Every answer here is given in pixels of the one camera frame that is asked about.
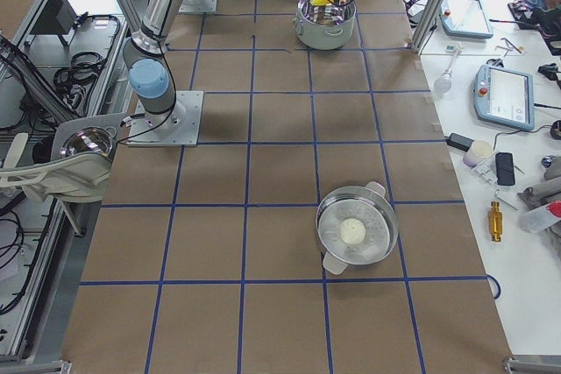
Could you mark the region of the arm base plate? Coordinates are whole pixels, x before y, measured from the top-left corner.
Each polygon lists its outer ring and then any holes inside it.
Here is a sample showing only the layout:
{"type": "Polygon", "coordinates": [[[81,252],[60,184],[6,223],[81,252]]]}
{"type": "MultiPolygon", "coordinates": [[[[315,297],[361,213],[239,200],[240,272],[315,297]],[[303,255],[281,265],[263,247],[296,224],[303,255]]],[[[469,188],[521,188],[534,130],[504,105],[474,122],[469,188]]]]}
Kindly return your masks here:
{"type": "Polygon", "coordinates": [[[180,14],[214,14],[217,12],[217,0],[201,0],[198,2],[183,0],[179,12],[180,14]]]}
{"type": "Polygon", "coordinates": [[[179,90],[170,115],[146,113],[138,102],[135,113],[142,116],[131,121],[125,143],[135,147],[197,146],[203,96],[202,91],[179,90]]]}

